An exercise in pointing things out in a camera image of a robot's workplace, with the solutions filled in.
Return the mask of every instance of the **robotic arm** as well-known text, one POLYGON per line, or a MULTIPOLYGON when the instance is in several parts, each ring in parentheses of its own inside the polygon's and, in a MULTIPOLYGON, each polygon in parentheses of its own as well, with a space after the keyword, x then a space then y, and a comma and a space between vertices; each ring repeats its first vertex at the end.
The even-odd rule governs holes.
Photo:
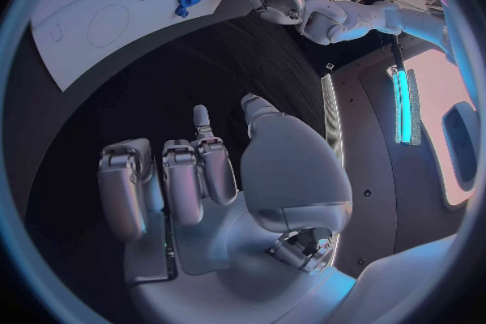
POLYGON ((375 29, 387 34, 406 32, 439 46, 451 58, 443 20, 423 11, 401 9, 392 1, 364 5, 329 0, 249 0, 263 19, 295 25, 320 45, 350 41, 375 29))

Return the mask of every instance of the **blue knob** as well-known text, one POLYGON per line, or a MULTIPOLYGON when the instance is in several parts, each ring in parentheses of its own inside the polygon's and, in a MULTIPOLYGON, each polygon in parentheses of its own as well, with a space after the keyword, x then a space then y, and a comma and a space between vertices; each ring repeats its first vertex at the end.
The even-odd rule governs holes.
POLYGON ((178 6, 176 8, 176 15, 181 16, 182 18, 186 18, 189 12, 186 10, 184 6, 178 6))

